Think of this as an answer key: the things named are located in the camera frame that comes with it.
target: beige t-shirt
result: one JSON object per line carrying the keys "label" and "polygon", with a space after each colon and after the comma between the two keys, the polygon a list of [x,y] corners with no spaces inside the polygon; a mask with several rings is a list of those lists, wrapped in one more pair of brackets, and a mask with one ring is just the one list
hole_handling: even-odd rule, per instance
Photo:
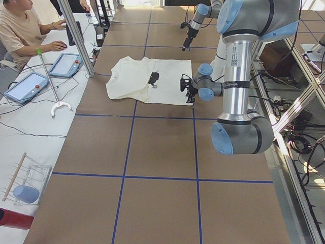
{"label": "beige t-shirt", "polygon": [[20,70],[29,61],[30,56],[19,57],[15,51],[24,46],[38,46],[45,38],[45,35],[41,34],[36,13],[32,10],[25,13],[26,18],[19,18],[0,4],[0,40]]}

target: black print on cloth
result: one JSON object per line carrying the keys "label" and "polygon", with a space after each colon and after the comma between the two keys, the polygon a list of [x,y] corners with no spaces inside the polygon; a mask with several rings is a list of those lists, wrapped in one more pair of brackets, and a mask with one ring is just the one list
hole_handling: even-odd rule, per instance
{"label": "black print on cloth", "polygon": [[152,85],[152,88],[157,88],[157,85],[154,85],[156,81],[159,80],[159,73],[157,72],[152,72],[148,81],[148,84]]}

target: person's neck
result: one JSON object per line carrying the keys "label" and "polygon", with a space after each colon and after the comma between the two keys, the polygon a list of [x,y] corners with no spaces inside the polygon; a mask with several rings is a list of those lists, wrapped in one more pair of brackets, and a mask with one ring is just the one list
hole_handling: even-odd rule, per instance
{"label": "person's neck", "polygon": [[12,5],[12,4],[4,4],[5,8],[10,11],[13,15],[25,19],[26,14],[24,10],[19,9],[18,7]]}

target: red cup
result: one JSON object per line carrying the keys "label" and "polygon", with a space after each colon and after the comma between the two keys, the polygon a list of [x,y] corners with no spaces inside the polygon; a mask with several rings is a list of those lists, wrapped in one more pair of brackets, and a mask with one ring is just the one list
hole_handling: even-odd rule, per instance
{"label": "red cup", "polygon": [[0,226],[28,230],[34,217],[0,208]]}

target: blue cup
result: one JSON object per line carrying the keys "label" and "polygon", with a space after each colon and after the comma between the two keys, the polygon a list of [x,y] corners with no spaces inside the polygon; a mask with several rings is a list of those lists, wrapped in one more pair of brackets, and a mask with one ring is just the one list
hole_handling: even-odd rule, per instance
{"label": "blue cup", "polygon": [[40,191],[36,188],[23,185],[17,186],[12,193],[17,199],[25,203],[35,202],[40,195]]}

